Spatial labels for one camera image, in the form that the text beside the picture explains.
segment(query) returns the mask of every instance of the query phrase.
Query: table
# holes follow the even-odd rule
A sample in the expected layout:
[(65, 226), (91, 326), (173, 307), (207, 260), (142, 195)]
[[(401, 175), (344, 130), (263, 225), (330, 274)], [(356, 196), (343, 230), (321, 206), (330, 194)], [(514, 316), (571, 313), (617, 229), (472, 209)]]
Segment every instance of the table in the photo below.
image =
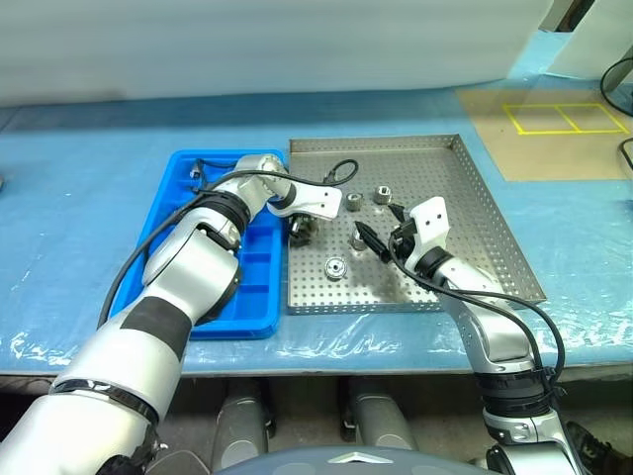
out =
[[(566, 34), (539, 32), (509, 78), (483, 88), (596, 88), (540, 76)], [(628, 181), (506, 182), (454, 89), (226, 96), (0, 109), (0, 373), (55, 373), (93, 333), (170, 154), (280, 148), (290, 138), (463, 138), (549, 301), (570, 365), (633, 360)], [(194, 341), (187, 374), (469, 369), (443, 313), (289, 316), (263, 340)], [(526, 315), (555, 356), (545, 326)]]

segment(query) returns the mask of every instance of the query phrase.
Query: perforated metal tray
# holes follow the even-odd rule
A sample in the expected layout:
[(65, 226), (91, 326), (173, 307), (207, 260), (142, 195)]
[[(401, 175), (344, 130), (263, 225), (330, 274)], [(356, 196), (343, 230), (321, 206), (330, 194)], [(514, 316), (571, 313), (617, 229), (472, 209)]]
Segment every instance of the perforated metal tray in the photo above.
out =
[[(409, 312), (439, 310), (437, 298), (383, 264), (369, 249), (349, 245), (354, 221), (370, 225), (383, 241), (397, 225), (386, 206), (372, 201), (374, 189), (387, 185), (393, 201), (412, 207), (433, 196), (446, 200), (451, 231), (447, 248), (488, 271), (506, 293), (531, 302), (545, 294), (510, 232), (495, 200), (458, 135), (370, 139), (309, 139), (290, 142), (291, 171), (322, 179), (339, 160), (360, 164), (343, 195), (363, 194), (361, 211), (343, 206), (332, 222), (319, 222), (311, 244), (290, 247), (288, 305), (291, 313)], [(325, 262), (340, 256), (347, 274), (332, 282)]]

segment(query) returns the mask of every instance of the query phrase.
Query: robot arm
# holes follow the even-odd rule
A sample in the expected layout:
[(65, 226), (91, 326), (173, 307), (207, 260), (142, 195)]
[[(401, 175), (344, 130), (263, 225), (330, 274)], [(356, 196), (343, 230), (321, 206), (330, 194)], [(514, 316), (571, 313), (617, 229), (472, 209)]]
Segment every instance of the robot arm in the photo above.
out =
[[(235, 170), (287, 173), (272, 154)], [(160, 449), (156, 425), (176, 390), (189, 333), (239, 284), (233, 255), (261, 209), (333, 219), (340, 190), (278, 176), (225, 182), (198, 202), (152, 254), (140, 295), (109, 319), (0, 444), (0, 473), (141, 474)]]
[[(403, 228), (412, 232), (402, 234)], [(417, 205), (395, 234), (396, 255), (406, 270), (451, 290), (502, 293), (486, 272), (446, 251), (449, 231), (444, 199)], [(499, 312), (438, 293), (455, 321), (484, 402), (484, 421), (498, 442), (488, 452), (489, 467), (500, 473), (582, 475), (582, 465), (550, 405), (543, 370), (535, 366), (525, 332)], [(518, 316), (506, 301), (481, 297)]]

